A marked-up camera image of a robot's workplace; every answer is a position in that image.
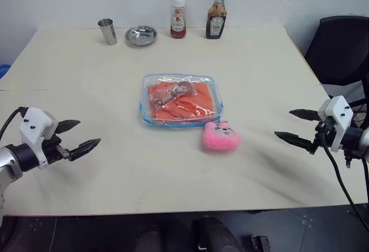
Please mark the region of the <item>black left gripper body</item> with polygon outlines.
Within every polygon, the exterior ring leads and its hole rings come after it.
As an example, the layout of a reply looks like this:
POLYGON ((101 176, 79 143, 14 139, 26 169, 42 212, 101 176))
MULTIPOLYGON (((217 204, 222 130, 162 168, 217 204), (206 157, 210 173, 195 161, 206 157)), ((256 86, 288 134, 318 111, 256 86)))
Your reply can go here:
POLYGON ((47 163, 52 164, 61 159, 70 158, 70 152, 61 147, 62 140, 54 135, 49 140, 44 140, 42 142, 42 151, 46 157, 47 163))

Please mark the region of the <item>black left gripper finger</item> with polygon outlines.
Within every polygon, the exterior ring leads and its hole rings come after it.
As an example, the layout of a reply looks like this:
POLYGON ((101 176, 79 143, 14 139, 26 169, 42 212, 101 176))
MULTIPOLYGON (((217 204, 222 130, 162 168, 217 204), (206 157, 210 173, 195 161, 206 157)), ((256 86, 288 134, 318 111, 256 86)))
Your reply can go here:
POLYGON ((99 142, 101 141, 100 138, 92 139, 79 144, 79 146, 75 149, 69 151, 69 161, 75 161, 78 158, 83 157, 84 155, 88 154, 92 149, 94 149, 99 142))
POLYGON ((57 125, 57 128, 55 129, 55 134, 61 134, 61 133, 64 133, 66 131, 69 131, 73 127, 77 126, 79 123, 80 123, 80 121, 72 120, 72 119, 60 121, 57 125))

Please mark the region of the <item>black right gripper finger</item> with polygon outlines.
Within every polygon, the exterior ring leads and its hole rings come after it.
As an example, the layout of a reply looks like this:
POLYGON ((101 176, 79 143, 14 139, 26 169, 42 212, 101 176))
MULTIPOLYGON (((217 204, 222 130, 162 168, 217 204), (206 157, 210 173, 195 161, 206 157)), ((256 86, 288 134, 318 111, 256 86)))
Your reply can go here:
POLYGON ((295 110, 291 110, 289 113, 298 118, 305 119, 308 121, 320 121, 321 120, 318 115, 318 112, 314 110, 295 109, 295 110))
POLYGON ((278 138, 282 139, 283 141, 291 145, 303 148, 308 152, 311 151, 312 142, 309 140, 300 138, 298 135, 289 132, 275 131, 274 133, 278 138))

